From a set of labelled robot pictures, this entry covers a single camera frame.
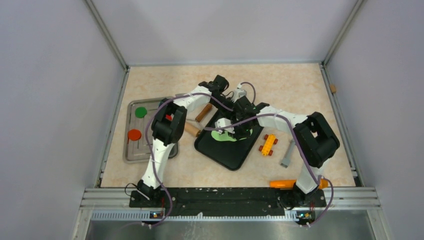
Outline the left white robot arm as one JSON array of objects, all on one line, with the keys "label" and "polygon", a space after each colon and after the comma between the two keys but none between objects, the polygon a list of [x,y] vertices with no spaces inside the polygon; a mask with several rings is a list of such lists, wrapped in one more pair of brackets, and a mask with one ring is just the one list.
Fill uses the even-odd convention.
[{"label": "left white robot arm", "polygon": [[136,191],[141,200],[149,207],[160,202],[163,187],[163,174],[172,148],[181,139],[187,114],[210,102],[216,103],[224,110],[232,111],[230,102],[223,92],[229,82],[217,75],[213,81],[203,81],[192,91],[170,99],[163,99],[154,116],[147,123],[151,129],[152,143],[148,143],[150,158]]}]

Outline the green dough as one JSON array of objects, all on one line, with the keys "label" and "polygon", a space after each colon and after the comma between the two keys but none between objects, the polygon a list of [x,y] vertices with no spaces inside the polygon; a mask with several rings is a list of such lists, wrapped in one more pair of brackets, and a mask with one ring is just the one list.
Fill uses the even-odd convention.
[{"label": "green dough", "polygon": [[237,142],[247,139],[253,134],[253,130],[249,131],[249,135],[247,137],[241,137],[240,139],[236,139],[234,134],[227,130],[212,130],[210,132],[211,137],[218,142]]}]

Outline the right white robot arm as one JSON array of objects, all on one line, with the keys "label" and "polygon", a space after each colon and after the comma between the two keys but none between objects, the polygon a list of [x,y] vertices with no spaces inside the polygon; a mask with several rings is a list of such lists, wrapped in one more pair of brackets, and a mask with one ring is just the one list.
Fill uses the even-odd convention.
[{"label": "right white robot arm", "polygon": [[294,185],[293,200],[299,206],[307,206],[320,184],[321,168],[341,145],[324,115],[317,111],[309,115],[296,114],[264,102],[253,105],[237,100],[230,122],[232,125],[227,131],[237,140],[247,137],[256,126],[292,135],[304,162]]}]

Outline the wooden dough roller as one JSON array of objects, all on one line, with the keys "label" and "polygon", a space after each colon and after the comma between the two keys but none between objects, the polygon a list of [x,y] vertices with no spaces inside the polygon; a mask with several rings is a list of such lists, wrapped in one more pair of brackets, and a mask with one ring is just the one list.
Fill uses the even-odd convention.
[{"label": "wooden dough roller", "polygon": [[213,105],[208,103],[194,119],[188,118],[184,124],[184,130],[193,137],[198,137],[204,128],[201,122],[210,113],[212,108]]}]

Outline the black baking tray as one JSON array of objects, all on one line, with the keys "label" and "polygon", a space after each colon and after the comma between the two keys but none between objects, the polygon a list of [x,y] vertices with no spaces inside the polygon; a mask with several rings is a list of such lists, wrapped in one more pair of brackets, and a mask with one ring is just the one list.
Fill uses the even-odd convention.
[{"label": "black baking tray", "polygon": [[202,130],[194,141],[194,148],[228,170],[236,171],[248,157],[263,129],[261,126],[254,126],[250,137],[236,142],[216,141],[212,138],[211,131]]}]

